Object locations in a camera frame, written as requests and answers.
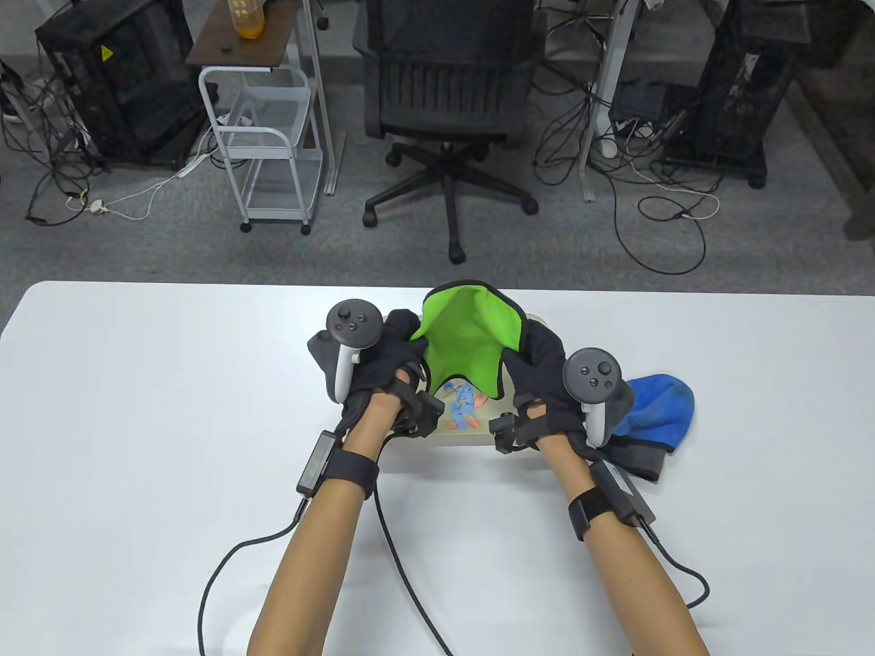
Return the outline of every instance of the forearm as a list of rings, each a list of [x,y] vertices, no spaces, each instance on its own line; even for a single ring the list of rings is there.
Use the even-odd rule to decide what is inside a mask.
[[[544,437],[538,447],[569,502],[595,486],[566,436]],[[707,656],[680,593],[637,529],[604,513],[592,520],[585,544],[636,656]]]
[[[375,394],[343,448],[376,461],[399,409],[394,396]],[[319,487],[270,585],[248,656],[322,652],[364,499],[361,487],[346,480]]]

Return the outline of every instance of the white vr controller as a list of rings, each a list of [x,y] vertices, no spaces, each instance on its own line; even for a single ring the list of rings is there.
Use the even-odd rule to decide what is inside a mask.
[[[361,362],[361,352],[377,343],[382,334],[383,319],[377,307],[353,298],[338,303],[328,312],[325,328],[339,344],[337,366],[334,368],[332,401],[343,403],[353,382],[353,369]]]
[[[562,378],[565,389],[580,401],[584,411],[586,441],[600,449],[611,437],[606,429],[606,404],[620,392],[620,363],[604,349],[582,348],[565,361]]]

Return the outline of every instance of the white metal cart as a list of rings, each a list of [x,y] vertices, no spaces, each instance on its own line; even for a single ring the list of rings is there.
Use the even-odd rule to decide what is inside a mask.
[[[292,86],[250,85],[248,75],[272,70],[289,72]],[[242,79],[223,122],[216,117],[207,91],[207,78],[219,71],[238,73]],[[240,229],[249,232],[252,219],[293,220],[302,222],[301,234],[310,234],[324,157],[307,76],[292,66],[208,66],[200,72],[198,83],[243,217]],[[304,147],[308,134],[315,148]],[[242,188],[235,160],[249,160]]]

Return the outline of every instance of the chair wheel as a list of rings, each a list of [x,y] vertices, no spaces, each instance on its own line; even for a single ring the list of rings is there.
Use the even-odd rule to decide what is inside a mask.
[[[365,227],[377,227],[377,212],[366,208],[365,213],[361,216],[361,222]]]
[[[450,262],[453,264],[461,264],[467,259],[465,251],[459,244],[450,244]]]
[[[489,144],[488,143],[478,143],[474,146],[473,152],[474,161],[483,162],[489,157]]]
[[[386,153],[386,164],[391,166],[393,169],[401,163],[401,153],[395,150],[394,148]]]
[[[528,214],[528,216],[535,216],[540,210],[541,207],[538,205],[538,201],[529,196],[525,200],[520,201],[520,207],[522,207],[523,212]]]

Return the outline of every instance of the black mesh chair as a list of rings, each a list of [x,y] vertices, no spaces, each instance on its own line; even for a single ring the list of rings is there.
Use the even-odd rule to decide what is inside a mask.
[[[455,183],[507,194],[526,214],[532,195],[468,163],[491,143],[518,144],[546,24],[533,0],[362,0],[353,47],[364,59],[365,132],[440,144],[439,152],[394,143],[386,164],[409,157],[425,168],[365,202],[362,222],[377,225],[376,206],[439,182],[450,228],[450,261],[459,243]]]

